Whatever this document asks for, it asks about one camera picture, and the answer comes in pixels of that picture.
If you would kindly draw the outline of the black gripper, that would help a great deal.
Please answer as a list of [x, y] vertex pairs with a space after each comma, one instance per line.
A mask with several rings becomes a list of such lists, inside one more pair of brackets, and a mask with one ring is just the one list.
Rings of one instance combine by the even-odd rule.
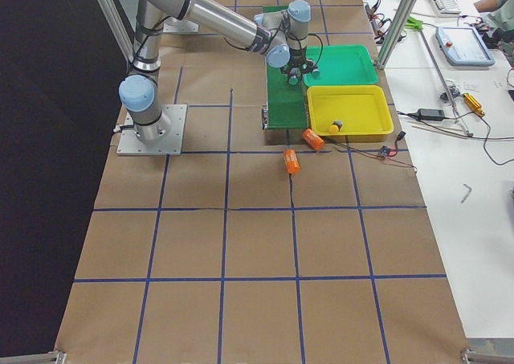
[[290, 59], [289, 62], [281, 67], [280, 71], [287, 77], [302, 77], [313, 73], [316, 70], [316, 63], [309, 58]]

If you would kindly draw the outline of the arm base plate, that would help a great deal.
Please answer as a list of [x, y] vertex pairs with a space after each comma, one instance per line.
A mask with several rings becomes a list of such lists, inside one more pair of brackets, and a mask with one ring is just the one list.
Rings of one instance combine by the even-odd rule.
[[142, 126], [133, 123], [126, 113], [125, 125], [117, 147], [120, 156], [164, 156], [180, 155], [186, 124], [187, 104], [162, 104], [161, 117], [153, 125]]
[[197, 23], [175, 18], [166, 19], [162, 30], [163, 35], [196, 35], [198, 32]]

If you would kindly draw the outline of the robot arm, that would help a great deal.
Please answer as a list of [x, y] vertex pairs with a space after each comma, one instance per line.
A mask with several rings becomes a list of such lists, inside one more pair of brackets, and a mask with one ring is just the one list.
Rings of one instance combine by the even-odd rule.
[[177, 35], [207, 27], [240, 51], [264, 55], [288, 83], [297, 84], [304, 75], [318, 72], [317, 64], [306, 56], [310, 21], [311, 7], [304, 0], [253, 19], [215, 0], [138, 0], [133, 52], [119, 86], [120, 100], [132, 120], [130, 136], [147, 153], [178, 153], [182, 145], [184, 109], [165, 107], [157, 100], [159, 49], [166, 24]]

